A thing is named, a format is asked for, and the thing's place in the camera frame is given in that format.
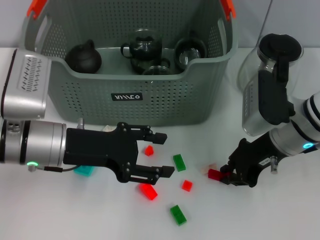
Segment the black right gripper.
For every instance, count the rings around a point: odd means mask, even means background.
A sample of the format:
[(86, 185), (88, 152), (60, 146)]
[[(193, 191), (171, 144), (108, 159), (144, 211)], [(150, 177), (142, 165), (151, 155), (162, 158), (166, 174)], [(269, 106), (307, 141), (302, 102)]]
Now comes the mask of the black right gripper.
[(278, 149), (270, 134), (265, 133), (249, 142), (242, 139), (229, 156), (228, 164), (220, 168), (220, 182), (226, 185), (255, 187), (260, 173), (267, 167), (278, 167)]

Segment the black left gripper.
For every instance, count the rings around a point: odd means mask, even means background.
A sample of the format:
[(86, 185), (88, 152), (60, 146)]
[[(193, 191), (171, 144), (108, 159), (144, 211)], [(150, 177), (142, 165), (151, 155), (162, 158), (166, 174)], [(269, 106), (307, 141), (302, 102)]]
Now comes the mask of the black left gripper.
[(124, 124), (112, 132), (68, 128), (66, 130), (65, 165), (105, 167), (112, 170), (119, 182), (155, 185), (160, 178), (170, 178), (173, 166), (136, 164), (137, 141), (163, 145), (168, 136), (153, 132), (150, 125)]

